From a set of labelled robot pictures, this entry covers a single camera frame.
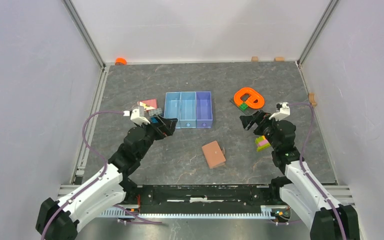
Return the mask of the brown leather card holder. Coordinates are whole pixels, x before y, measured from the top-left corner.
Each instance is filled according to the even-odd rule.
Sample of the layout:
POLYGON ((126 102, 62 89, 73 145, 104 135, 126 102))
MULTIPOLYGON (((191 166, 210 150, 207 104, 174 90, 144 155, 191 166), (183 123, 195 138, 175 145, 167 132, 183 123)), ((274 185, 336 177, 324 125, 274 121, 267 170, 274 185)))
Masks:
POLYGON ((201 149, 210 169, 225 165, 225 153, 216 140, 202 146, 201 149))

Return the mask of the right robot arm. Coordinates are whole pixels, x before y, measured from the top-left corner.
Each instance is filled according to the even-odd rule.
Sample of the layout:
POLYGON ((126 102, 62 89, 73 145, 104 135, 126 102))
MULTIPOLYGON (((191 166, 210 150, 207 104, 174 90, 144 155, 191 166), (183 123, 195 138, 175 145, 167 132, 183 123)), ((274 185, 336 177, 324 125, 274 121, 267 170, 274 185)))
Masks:
POLYGON ((273 151, 273 163, 283 173, 270 183, 269 199, 286 203, 308 227, 312 240, 359 240, 360 226, 356 209, 338 201, 317 180, 295 146, 296 126, 277 120, 262 110, 240 116, 245 130, 263 136, 273 151))

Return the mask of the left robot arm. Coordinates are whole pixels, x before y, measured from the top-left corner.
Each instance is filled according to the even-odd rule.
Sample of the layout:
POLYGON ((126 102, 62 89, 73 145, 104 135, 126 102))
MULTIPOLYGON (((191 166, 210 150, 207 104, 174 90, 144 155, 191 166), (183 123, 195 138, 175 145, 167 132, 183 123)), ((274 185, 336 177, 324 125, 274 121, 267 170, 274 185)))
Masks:
POLYGON ((78 233, 108 208, 133 203, 137 185, 129 179, 155 141, 172 136, 177 118, 160 115, 148 120, 130 116, 135 126, 103 167, 84 184, 65 196, 47 198, 40 206, 35 228, 43 240, 74 240, 78 233))

